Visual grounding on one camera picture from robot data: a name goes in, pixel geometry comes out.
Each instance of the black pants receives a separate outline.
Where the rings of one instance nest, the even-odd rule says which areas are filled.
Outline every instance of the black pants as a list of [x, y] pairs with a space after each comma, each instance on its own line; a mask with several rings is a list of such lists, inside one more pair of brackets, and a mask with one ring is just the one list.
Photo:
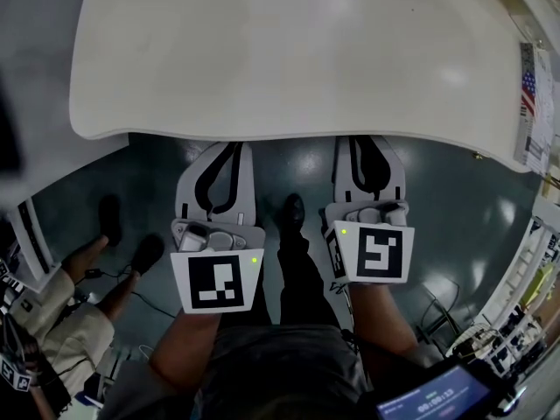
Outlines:
[[[284, 288], [281, 302], [281, 325], [319, 324], [340, 328], [333, 308], [323, 295], [323, 280], [311, 257], [309, 242], [299, 233], [286, 235], [280, 241], [278, 261], [282, 268]], [[263, 290], [263, 270], [259, 276], [251, 311], [222, 314], [220, 329], [230, 326], [269, 326]]]

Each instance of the white table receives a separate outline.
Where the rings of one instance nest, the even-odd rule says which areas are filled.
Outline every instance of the white table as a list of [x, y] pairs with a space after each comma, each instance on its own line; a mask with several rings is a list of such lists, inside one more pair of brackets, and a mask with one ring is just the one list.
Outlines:
[[429, 138], [518, 172], [521, 60], [500, 0], [85, 0], [85, 138]]

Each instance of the screen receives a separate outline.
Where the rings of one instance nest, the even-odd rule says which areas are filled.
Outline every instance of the screen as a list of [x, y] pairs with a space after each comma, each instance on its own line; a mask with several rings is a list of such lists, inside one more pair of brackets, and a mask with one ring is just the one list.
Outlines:
[[438, 378], [377, 405], [383, 420], [453, 420], [480, 402], [490, 390], [461, 366]]

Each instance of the white device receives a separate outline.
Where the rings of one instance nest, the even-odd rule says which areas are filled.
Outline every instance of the white device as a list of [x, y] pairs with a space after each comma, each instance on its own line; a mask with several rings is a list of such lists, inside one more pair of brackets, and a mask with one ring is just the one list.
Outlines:
[[339, 284], [406, 283], [414, 242], [403, 164], [380, 136], [337, 139], [325, 239]]
[[[209, 196], [231, 160], [229, 191], [221, 205]], [[171, 264], [191, 314], [243, 312], [253, 306], [263, 262], [264, 230], [255, 227], [253, 156], [248, 144], [217, 143], [185, 170], [171, 231], [178, 252]]]
[[336, 220], [325, 239], [340, 284], [402, 284], [409, 277], [412, 227]]

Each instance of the gray shirt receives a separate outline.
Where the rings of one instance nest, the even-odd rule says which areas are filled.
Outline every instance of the gray shirt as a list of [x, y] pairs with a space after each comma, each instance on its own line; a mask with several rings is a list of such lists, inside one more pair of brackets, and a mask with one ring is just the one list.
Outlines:
[[[270, 410], [349, 418], [367, 390], [360, 357], [339, 329], [240, 326], [218, 334], [195, 409], [203, 420], [249, 420]], [[122, 367], [99, 419], [189, 418], [192, 405], [134, 362]]]

